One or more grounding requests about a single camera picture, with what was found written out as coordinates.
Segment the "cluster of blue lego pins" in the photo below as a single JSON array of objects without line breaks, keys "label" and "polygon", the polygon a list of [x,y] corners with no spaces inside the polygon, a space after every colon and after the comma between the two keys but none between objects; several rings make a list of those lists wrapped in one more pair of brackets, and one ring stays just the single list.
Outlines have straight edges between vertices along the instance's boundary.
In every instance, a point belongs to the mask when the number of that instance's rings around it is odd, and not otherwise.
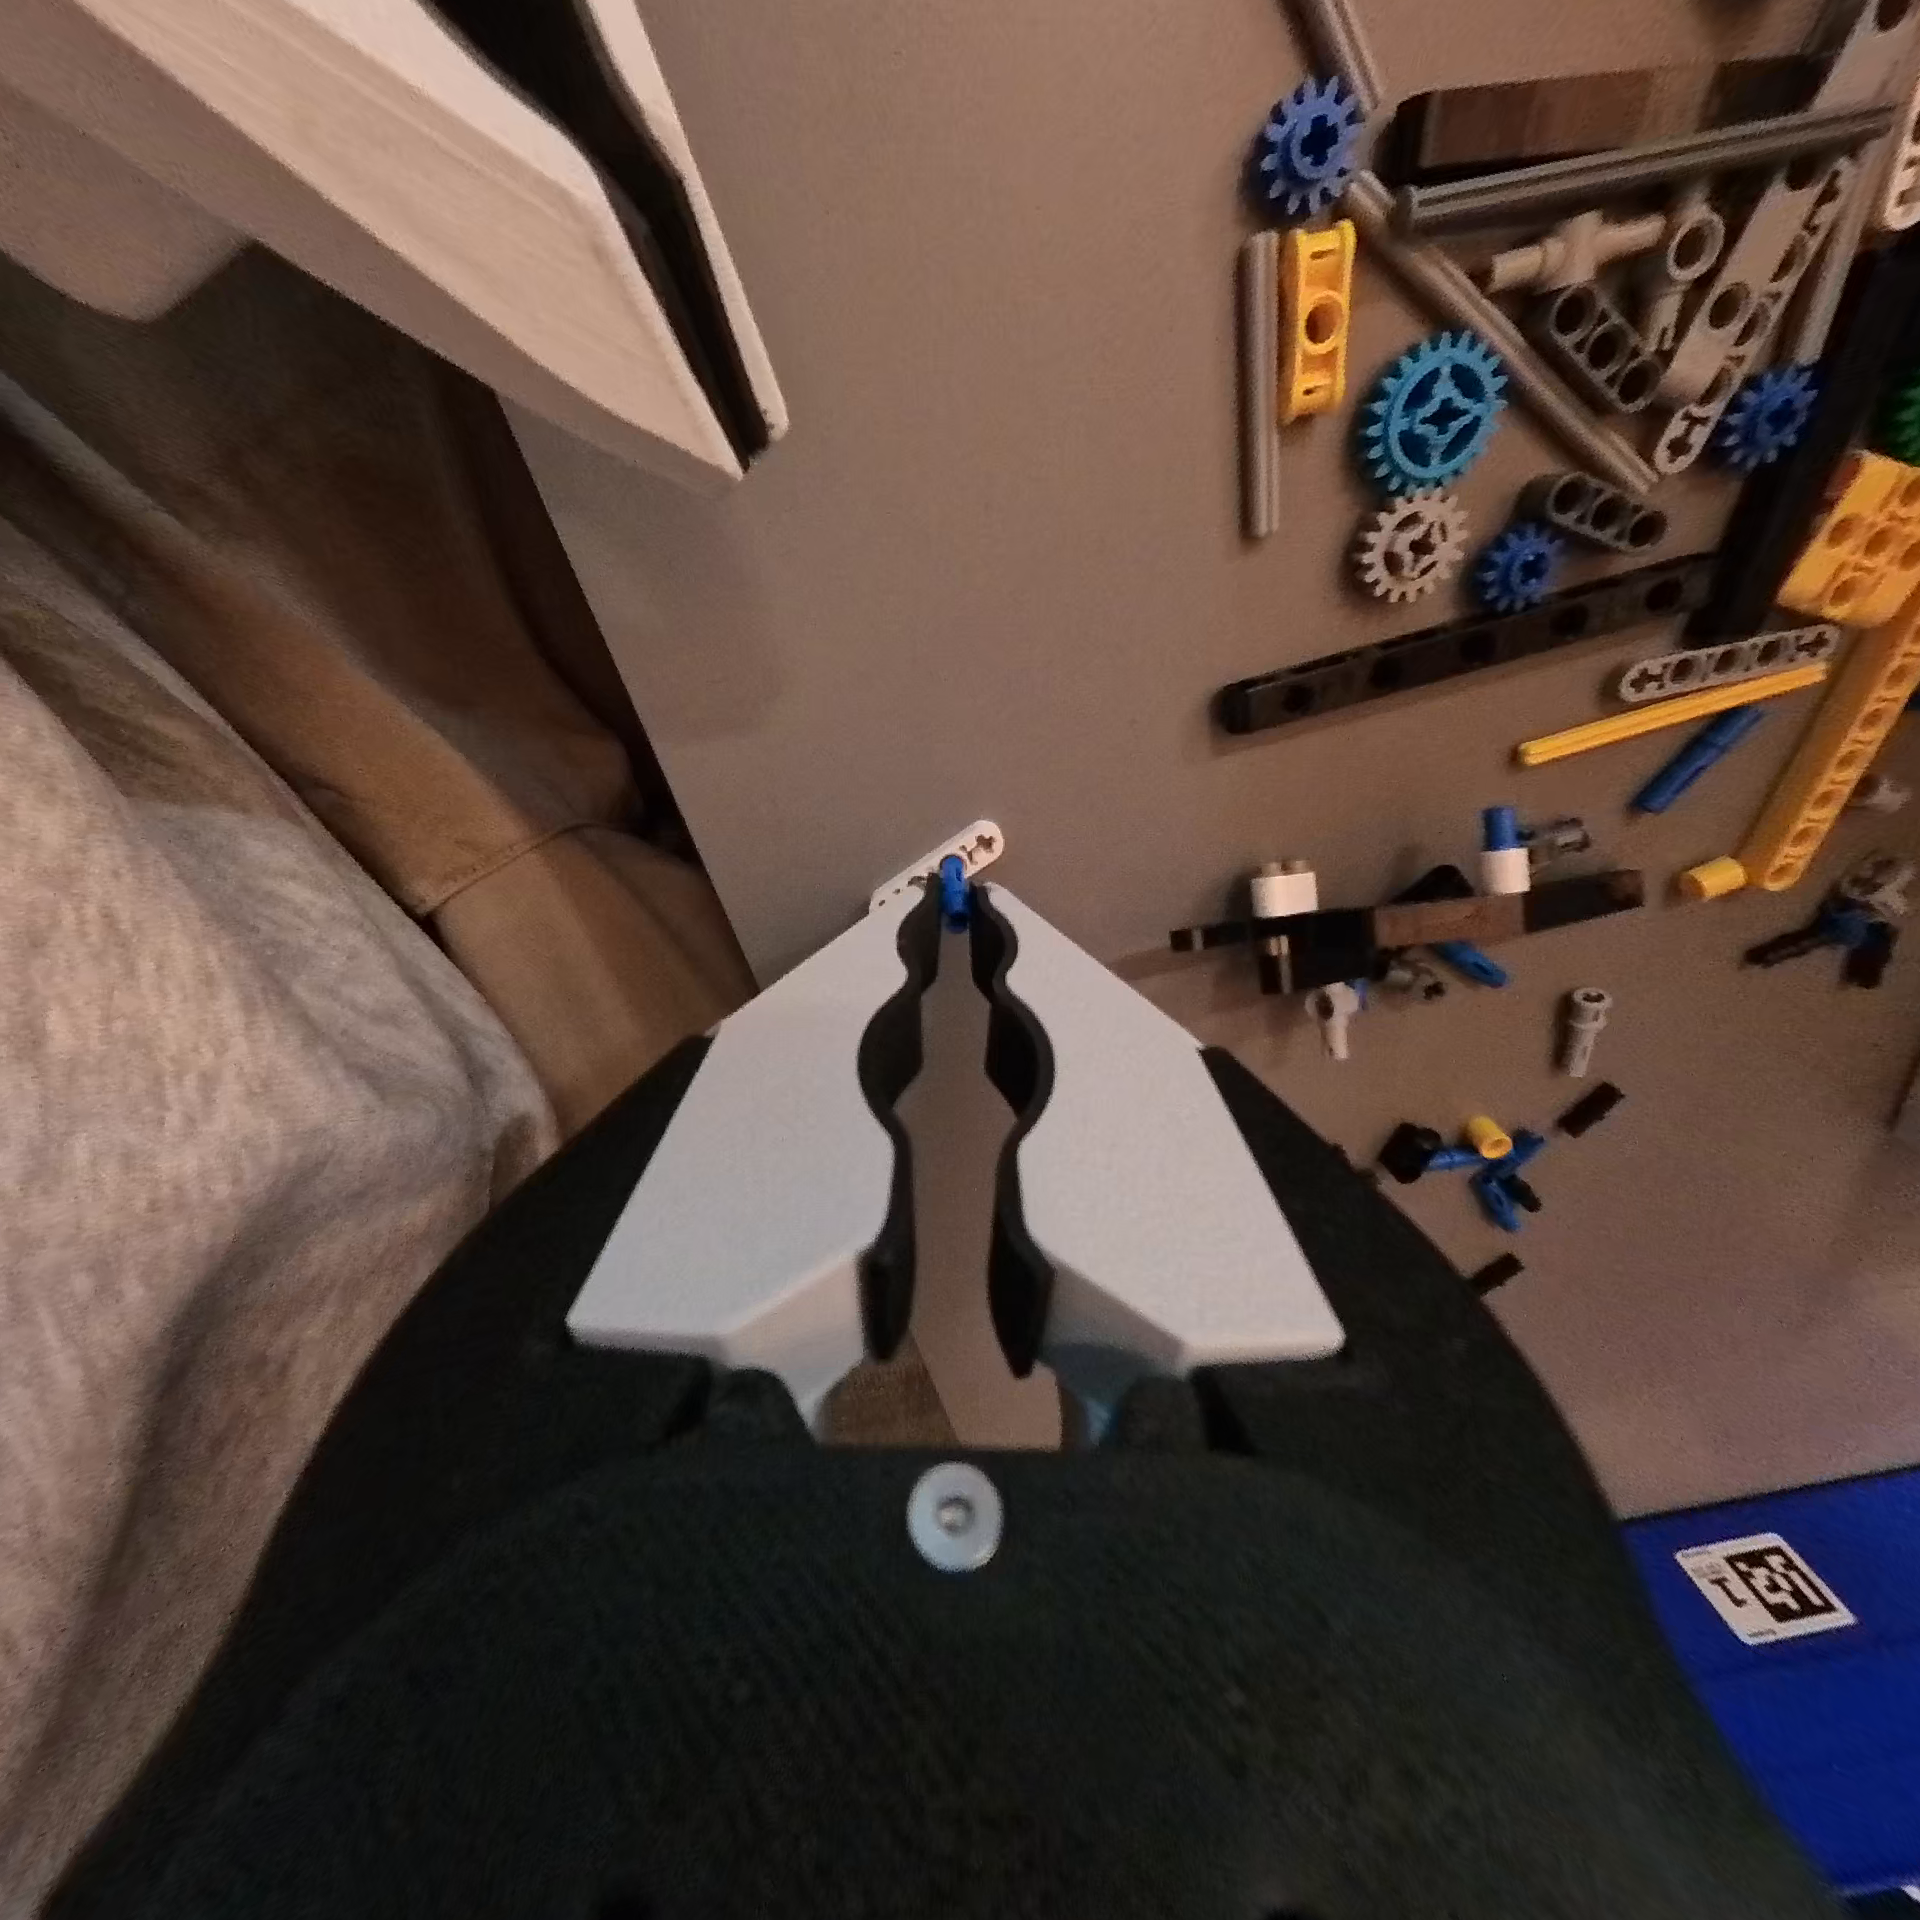
[{"label": "cluster of blue lego pins", "polygon": [[1542,1151],[1549,1151],[1549,1137],[1530,1132],[1530,1129],[1512,1132],[1507,1154],[1480,1154],[1472,1143],[1443,1143],[1443,1151],[1432,1154],[1426,1174],[1472,1169],[1472,1191],[1478,1191],[1480,1213],[1494,1231],[1523,1231],[1523,1213],[1542,1211],[1536,1191],[1525,1187],[1525,1163]]}]

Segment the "yellow lego axle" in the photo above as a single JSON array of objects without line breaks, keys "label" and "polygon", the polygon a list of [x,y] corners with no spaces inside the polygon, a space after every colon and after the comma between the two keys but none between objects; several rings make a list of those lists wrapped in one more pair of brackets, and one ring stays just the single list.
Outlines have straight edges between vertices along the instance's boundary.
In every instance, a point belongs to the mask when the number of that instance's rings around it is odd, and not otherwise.
[{"label": "yellow lego axle", "polygon": [[1621,716],[1604,716],[1604,722],[1584,722],[1574,729],[1549,729],[1549,733],[1514,739],[1512,767],[1536,770],[1536,767],[1593,757],[1593,750],[1644,739],[1644,733],[1661,733],[1661,729],[1687,729],[1687,726],[1717,722],[1724,712],[1771,706],[1771,700],[1819,688],[1819,682],[1830,682],[1830,673],[1833,673],[1833,664],[1796,664],[1796,671],[1777,671],[1777,673],[1764,673],[1764,681],[1746,681],[1746,682],[1717,682],[1717,688],[1656,700],[1656,706],[1637,706],[1637,712],[1621,712]]}]

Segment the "blue board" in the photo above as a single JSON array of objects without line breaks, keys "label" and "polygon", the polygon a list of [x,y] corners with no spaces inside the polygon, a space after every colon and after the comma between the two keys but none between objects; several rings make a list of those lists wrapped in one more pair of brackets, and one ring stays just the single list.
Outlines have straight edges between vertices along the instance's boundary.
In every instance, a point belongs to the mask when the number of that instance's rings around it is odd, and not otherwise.
[{"label": "blue board", "polygon": [[[1859,1625],[1738,1644],[1676,1554],[1752,1533],[1780,1533]],[[1633,1516],[1625,1540],[1676,1657],[1780,1829],[1843,1900],[1915,1916],[1920,1473]]]}]

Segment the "blue lego axle pin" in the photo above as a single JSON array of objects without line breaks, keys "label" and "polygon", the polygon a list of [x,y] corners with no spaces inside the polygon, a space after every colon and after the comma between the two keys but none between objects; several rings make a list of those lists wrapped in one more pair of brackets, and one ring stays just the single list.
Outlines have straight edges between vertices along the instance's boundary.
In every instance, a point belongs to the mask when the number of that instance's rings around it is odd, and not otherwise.
[{"label": "blue lego axle pin", "polygon": [[1738,706],[1706,722],[1630,802],[1637,818],[1665,818],[1695,781],[1706,781],[1738,743],[1764,729],[1764,706]]}]

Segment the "yellow lego block assembly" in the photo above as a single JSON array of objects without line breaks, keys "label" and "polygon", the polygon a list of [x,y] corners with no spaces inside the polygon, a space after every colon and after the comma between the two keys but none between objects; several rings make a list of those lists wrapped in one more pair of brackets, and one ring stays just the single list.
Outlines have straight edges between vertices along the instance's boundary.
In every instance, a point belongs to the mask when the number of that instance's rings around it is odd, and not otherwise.
[{"label": "yellow lego block assembly", "polygon": [[1851,449],[1771,601],[1813,621],[1879,626],[1915,588],[1920,471]]}]

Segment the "light grey lego connector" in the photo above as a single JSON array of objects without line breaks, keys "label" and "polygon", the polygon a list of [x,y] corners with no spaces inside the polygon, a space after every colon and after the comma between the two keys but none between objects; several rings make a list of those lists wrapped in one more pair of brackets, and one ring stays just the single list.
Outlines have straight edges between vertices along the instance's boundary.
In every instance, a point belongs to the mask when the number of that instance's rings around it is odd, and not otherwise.
[{"label": "light grey lego connector", "polygon": [[1584,282],[1600,282],[1600,270],[1661,248],[1670,221],[1633,214],[1633,221],[1607,221],[1604,207],[1584,207],[1563,223],[1551,223],[1542,239],[1494,248],[1480,270],[1485,296],[1523,296],[1523,293],[1569,293]]}]

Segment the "long grey lego axle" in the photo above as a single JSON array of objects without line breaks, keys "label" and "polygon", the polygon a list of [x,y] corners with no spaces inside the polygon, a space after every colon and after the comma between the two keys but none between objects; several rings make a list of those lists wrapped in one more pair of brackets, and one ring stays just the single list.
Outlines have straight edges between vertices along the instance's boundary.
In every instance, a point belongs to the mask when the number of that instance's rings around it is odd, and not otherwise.
[{"label": "long grey lego axle", "polygon": [[1380,257],[1383,275],[1432,317],[1454,330],[1478,330],[1507,366],[1514,410],[1563,449],[1579,471],[1607,478],[1613,490],[1648,495],[1661,471],[1530,354],[1514,321],[1478,293],[1478,282],[1437,245],[1405,239],[1396,232],[1396,197],[1373,166],[1359,166],[1344,190],[1344,207],[1359,239]]},{"label": "long grey lego axle", "polygon": [[1830,109],[1791,119],[1752,119],[1712,131],[1687,131],[1644,148],[1607,148],[1588,158],[1523,163],[1443,184],[1396,190],[1391,223],[1398,237],[1449,237],[1478,223],[1512,223],[1536,207],[1579,207],[1607,192],[1656,190],[1670,181],[1742,175],[1787,158],[1851,153],[1893,125],[1887,101]]}]

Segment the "black and blue lego cluster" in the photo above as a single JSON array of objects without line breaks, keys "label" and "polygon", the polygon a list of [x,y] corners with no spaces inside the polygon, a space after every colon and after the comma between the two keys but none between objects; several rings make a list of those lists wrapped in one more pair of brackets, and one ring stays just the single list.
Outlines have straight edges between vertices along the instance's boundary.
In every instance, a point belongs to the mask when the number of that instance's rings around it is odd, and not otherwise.
[{"label": "black and blue lego cluster", "polygon": [[1742,952],[1742,963],[1746,971],[1777,971],[1787,958],[1807,958],[1819,952],[1833,952],[1837,981],[1848,989],[1879,989],[1885,971],[1901,952],[1908,889],[1915,889],[1915,856],[1866,856],[1851,874],[1843,874],[1821,892],[1821,904],[1807,925]]}]

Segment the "small blue lego gear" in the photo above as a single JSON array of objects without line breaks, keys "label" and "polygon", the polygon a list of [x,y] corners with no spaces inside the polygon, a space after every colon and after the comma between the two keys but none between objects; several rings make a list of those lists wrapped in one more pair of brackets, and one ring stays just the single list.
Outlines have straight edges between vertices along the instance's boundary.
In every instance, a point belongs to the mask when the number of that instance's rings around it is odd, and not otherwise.
[{"label": "small blue lego gear", "polygon": [[1307,78],[1269,101],[1258,153],[1251,197],[1269,221],[1311,221],[1333,207],[1359,166],[1366,114],[1344,78]]},{"label": "small blue lego gear", "polygon": [[1719,471],[1752,474],[1791,456],[1819,410],[1819,366],[1777,360],[1752,372],[1719,410],[1712,456]]},{"label": "small blue lego gear", "polygon": [[1472,595],[1480,612],[1512,620],[1542,610],[1557,588],[1569,543],[1549,521],[1512,521],[1480,547]]}]

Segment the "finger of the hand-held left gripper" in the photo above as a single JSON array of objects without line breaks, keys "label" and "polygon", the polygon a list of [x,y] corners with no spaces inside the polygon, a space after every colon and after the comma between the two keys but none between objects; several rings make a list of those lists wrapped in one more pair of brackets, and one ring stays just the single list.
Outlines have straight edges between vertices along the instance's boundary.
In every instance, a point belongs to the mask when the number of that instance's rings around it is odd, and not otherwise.
[{"label": "finger of the hand-held left gripper", "polygon": [[605,0],[508,0],[499,4],[499,21],[515,35],[528,92],[600,181],[724,444],[778,444],[787,432],[780,394],[767,372],[728,245],[716,223],[642,12]]},{"label": "finger of the hand-held left gripper", "polygon": [[4,257],[159,321],[244,245],[677,484],[724,444],[499,4],[4,0]]}]

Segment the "grey fuzzy cloth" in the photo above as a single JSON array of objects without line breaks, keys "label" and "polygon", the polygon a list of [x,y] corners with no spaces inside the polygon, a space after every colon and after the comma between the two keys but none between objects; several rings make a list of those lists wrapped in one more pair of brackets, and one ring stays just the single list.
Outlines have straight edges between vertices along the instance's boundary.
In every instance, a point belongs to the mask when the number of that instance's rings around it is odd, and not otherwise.
[{"label": "grey fuzzy cloth", "polygon": [[54,558],[4,378],[4,1916],[221,1649],[360,1357],[554,1151],[473,986]]}]

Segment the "large blue lego gear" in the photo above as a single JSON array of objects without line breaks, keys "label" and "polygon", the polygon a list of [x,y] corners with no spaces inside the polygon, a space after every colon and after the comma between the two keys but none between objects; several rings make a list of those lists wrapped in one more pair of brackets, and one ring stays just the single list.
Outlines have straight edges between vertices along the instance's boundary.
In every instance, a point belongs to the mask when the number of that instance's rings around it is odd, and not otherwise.
[{"label": "large blue lego gear", "polygon": [[1405,345],[1351,412],[1359,474],[1405,499],[1454,484],[1507,412],[1507,360],[1480,330],[1432,330]]}]

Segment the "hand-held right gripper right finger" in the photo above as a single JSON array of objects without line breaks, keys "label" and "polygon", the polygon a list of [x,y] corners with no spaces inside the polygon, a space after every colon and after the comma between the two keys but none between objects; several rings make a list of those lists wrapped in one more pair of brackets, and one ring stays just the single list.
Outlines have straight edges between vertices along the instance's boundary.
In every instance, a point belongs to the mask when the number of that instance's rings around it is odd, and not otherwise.
[{"label": "hand-held right gripper right finger", "polygon": [[1209,1054],[1004,884],[974,884],[974,989],[1009,1113],[989,1330],[1014,1381],[1056,1381],[1070,1446],[1142,1381],[1338,1357],[1344,1323]]}]

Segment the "long black lego beam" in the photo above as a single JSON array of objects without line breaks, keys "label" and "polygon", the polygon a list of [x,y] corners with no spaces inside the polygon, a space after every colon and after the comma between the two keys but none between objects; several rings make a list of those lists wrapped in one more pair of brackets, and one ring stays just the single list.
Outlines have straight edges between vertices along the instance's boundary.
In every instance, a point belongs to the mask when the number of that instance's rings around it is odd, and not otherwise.
[{"label": "long black lego beam", "polygon": [[1764,626],[1830,505],[1843,456],[1869,432],[1885,394],[1915,372],[1915,359],[1920,237],[1906,232],[1848,270],[1830,354],[1819,359],[1819,398],[1803,444],[1746,474],[1717,547],[1712,594],[1687,621],[1688,643]]},{"label": "long black lego beam", "polygon": [[1712,594],[1712,579],[1712,553],[1644,563],[1621,579],[1549,594],[1536,610],[1523,612],[1454,620],[1405,639],[1264,671],[1222,682],[1209,700],[1209,726],[1222,733],[1292,729],[1307,722],[1328,722],[1414,688],[1439,688],[1523,661],[1549,661],[1588,639],[1661,626],[1695,612]]}]

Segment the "short white thin lego liftarm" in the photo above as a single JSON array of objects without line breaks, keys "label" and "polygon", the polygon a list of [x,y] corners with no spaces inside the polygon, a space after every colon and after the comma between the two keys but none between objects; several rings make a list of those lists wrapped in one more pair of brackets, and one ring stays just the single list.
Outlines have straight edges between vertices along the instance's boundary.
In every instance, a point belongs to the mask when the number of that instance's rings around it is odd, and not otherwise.
[{"label": "short white thin lego liftarm", "polygon": [[969,879],[978,879],[989,865],[1001,865],[1004,830],[996,821],[962,828],[957,836],[947,836],[941,847],[910,856],[895,879],[882,879],[866,892],[866,915],[895,910],[897,898],[918,898],[918,892],[934,898],[934,866],[941,866],[947,855],[967,855],[969,866],[974,866]]}]

